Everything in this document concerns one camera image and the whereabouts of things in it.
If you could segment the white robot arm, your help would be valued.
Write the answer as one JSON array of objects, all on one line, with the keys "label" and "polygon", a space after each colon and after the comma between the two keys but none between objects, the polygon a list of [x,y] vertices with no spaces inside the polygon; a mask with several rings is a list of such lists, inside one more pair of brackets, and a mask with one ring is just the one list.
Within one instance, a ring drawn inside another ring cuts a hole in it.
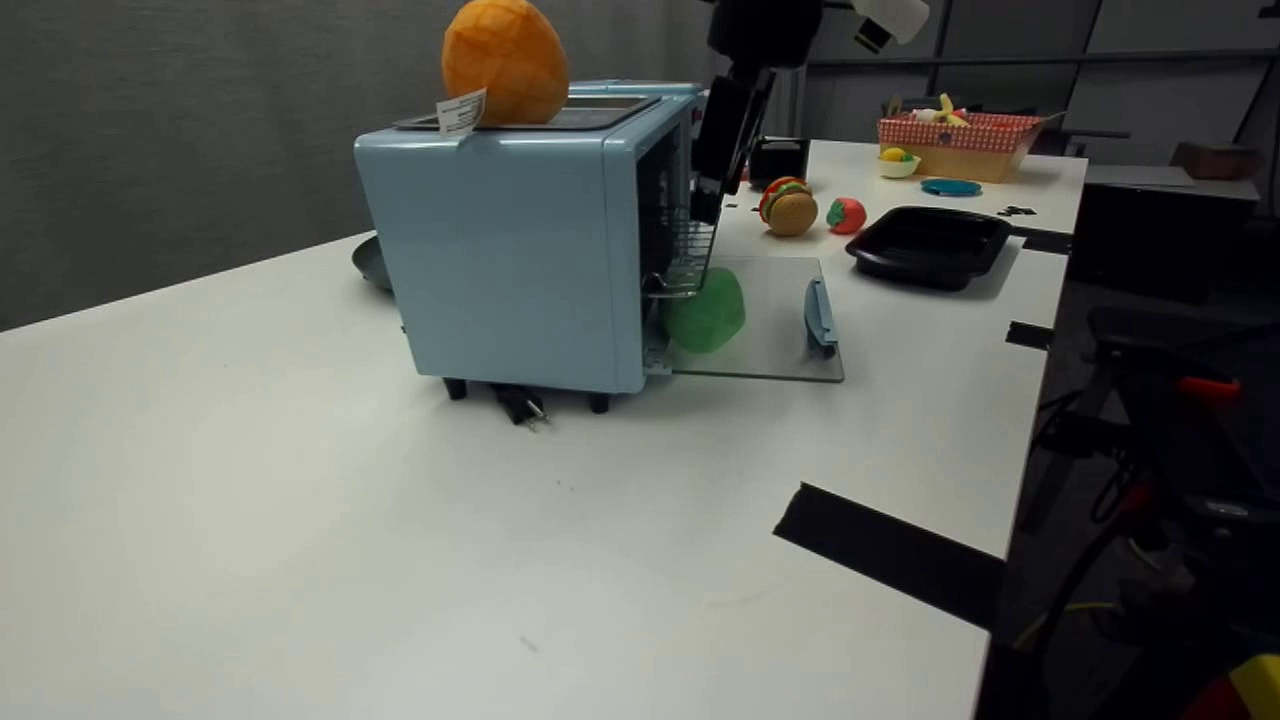
[{"label": "white robot arm", "polygon": [[[734,187],[743,155],[761,134],[780,67],[803,67],[828,0],[706,0],[706,50],[726,67],[706,86],[701,134],[690,141],[690,220],[714,227],[721,204]],[[880,53],[908,44],[927,24],[927,0],[846,0],[861,18],[855,42]]]}]

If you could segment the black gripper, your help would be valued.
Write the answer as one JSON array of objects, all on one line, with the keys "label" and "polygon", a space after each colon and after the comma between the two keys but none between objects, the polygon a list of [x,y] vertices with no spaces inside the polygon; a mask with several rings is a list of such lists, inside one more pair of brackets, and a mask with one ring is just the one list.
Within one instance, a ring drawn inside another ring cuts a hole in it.
[{"label": "black gripper", "polygon": [[739,166],[761,134],[772,67],[733,63],[706,86],[701,134],[690,141],[690,220],[714,227],[721,195],[734,187]]}]

